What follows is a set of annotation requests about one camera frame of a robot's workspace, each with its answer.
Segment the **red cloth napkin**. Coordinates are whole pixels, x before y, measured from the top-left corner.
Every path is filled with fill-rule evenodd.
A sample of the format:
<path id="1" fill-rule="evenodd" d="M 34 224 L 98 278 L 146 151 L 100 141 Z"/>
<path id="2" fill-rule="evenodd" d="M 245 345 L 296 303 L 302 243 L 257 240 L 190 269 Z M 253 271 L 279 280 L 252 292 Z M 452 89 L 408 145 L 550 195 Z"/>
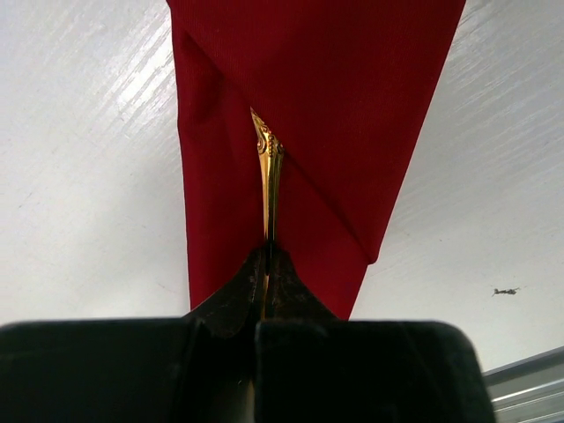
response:
<path id="1" fill-rule="evenodd" d="M 285 149 L 278 245 L 347 318 L 379 255 L 461 1 L 173 1 L 189 297 L 263 243 L 260 117 Z"/>

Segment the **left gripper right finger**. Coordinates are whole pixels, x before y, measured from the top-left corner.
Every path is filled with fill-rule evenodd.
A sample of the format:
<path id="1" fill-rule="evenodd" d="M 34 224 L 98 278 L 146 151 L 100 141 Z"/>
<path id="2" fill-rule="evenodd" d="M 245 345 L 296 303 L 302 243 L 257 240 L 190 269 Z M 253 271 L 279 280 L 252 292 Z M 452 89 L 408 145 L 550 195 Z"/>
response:
<path id="1" fill-rule="evenodd" d="M 332 321 L 338 318 L 298 277 L 290 255 L 272 246 L 264 275 L 263 317 Z"/>

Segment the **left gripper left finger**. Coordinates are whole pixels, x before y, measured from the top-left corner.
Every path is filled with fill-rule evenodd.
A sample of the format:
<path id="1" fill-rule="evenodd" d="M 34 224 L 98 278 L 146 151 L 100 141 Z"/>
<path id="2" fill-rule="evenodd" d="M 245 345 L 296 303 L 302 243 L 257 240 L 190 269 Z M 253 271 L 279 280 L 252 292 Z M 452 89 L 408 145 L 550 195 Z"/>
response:
<path id="1" fill-rule="evenodd" d="M 256 324 L 263 309 L 265 265 L 265 250 L 252 250 L 230 281 L 188 312 L 187 321 L 202 323 L 218 338 L 233 338 Z"/>

